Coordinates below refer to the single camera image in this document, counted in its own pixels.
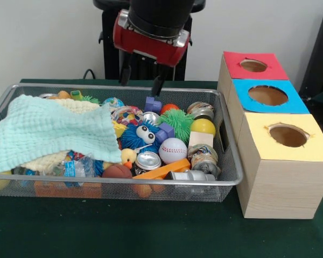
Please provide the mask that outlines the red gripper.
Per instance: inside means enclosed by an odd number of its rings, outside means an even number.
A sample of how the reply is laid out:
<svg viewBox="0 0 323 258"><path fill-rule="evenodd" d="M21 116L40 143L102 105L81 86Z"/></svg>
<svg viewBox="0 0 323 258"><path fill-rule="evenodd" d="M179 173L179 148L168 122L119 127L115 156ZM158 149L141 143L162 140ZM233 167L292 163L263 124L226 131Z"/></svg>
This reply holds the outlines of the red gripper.
<svg viewBox="0 0 323 258"><path fill-rule="evenodd" d="M125 52L122 54L120 84L126 86L131 75L131 54L140 54L156 60L160 64L158 76L153 81L151 96L159 96L168 76L169 67L175 67L188 48L190 33L181 30L175 39L150 38L134 29L128 20L129 11L122 9L113 30L114 46Z"/></svg>

